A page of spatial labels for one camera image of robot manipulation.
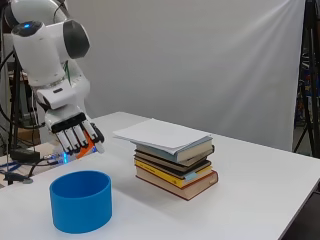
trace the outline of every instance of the orange tape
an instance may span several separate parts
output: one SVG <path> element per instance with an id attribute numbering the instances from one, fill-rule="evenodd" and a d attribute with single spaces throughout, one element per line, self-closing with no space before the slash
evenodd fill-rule
<path id="1" fill-rule="evenodd" d="M 88 133 L 86 131 L 83 132 L 87 141 L 88 141 L 88 144 L 89 146 L 87 148 L 81 148 L 81 151 L 80 153 L 76 156 L 77 159 L 79 158 L 82 158 L 83 156 L 85 156 L 88 152 L 91 152 L 91 150 L 94 148 L 94 143 L 93 141 L 91 140 L 90 136 L 88 135 Z"/>

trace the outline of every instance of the sheet of paper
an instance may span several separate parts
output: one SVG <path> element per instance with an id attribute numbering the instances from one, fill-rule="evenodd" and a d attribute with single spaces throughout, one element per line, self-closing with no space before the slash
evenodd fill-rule
<path id="1" fill-rule="evenodd" d="M 116 137 L 156 147 L 174 154 L 185 146 L 211 135 L 208 132 L 173 123 L 150 119 L 126 129 L 115 131 Z"/>

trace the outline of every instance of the white backdrop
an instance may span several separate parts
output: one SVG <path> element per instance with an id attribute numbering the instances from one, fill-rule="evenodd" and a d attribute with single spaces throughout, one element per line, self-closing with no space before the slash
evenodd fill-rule
<path id="1" fill-rule="evenodd" d="M 92 117 L 125 111 L 290 150 L 303 0 L 69 0 Z"/>

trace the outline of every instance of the blue light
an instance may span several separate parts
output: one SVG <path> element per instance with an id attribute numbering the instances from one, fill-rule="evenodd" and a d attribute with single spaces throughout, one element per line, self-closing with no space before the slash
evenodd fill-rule
<path id="1" fill-rule="evenodd" d="M 68 156 L 66 153 L 63 153 L 63 162 L 68 163 Z"/>

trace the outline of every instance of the table surface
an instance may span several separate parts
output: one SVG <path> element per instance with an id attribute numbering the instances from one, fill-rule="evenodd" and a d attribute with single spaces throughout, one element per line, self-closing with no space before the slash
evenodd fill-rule
<path id="1" fill-rule="evenodd" d="M 213 135 L 210 156 L 220 181 L 191 201 L 182 200 L 135 177 L 134 145 L 112 132 L 146 118 L 114 113 L 95 119 L 107 137 L 104 154 L 51 169 L 0 190 L 1 239 L 278 239 L 320 176 L 320 161 Z M 112 178 L 113 217 L 81 235 L 52 224 L 49 185 L 79 170 L 100 170 Z"/>

